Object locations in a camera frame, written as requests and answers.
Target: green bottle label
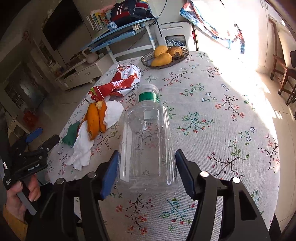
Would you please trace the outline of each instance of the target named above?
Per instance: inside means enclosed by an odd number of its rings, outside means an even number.
[[[144,92],[139,95],[139,102],[143,100],[153,100],[154,102],[160,103],[159,96],[155,93]]]

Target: tv stand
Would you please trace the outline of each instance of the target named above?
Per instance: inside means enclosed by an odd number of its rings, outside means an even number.
[[[57,77],[54,82],[62,90],[68,90],[102,76],[112,65],[113,61],[109,55],[104,55],[92,64],[88,64],[84,59]]]

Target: crumpled plastic bag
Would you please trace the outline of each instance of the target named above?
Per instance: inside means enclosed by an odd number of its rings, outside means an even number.
[[[89,95],[95,101],[100,101],[108,95],[124,97],[136,87],[140,79],[141,72],[137,66],[119,64],[112,80],[108,84],[92,87]]]

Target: clear plastic bottle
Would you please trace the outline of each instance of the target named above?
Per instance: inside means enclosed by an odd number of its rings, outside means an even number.
[[[166,191],[177,184],[167,110],[159,90],[144,84],[138,101],[124,116],[117,184],[131,191]]]

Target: round table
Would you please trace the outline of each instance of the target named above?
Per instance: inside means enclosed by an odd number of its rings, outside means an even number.
[[[141,58],[120,62],[141,70],[141,81],[159,88],[161,103],[170,118],[173,147],[182,149],[189,161],[214,177],[239,177],[254,199],[269,228],[279,187],[279,152],[272,117],[266,112],[264,93],[251,78],[223,77],[223,72],[204,52],[190,52],[183,62],[153,70]],[[95,85],[108,83],[116,72],[113,65]],[[119,98],[124,110],[136,104],[136,89]],[[81,121],[87,112],[85,98],[77,106],[60,134],[70,124]],[[99,134],[91,149],[91,160],[82,171],[67,166],[73,148],[60,142],[48,157],[47,175],[51,183],[59,177],[67,181],[82,178],[106,162],[118,149],[121,120]],[[178,188],[166,193],[131,193],[114,185],[105,201],[100,201],[103,219],[111,240],[184,240],[192,223],[197,201],[186,194],[178,174]],[[75,199],[79,216],[79,199]],[[212,240],[217,240],[222,215],[218,198]]]

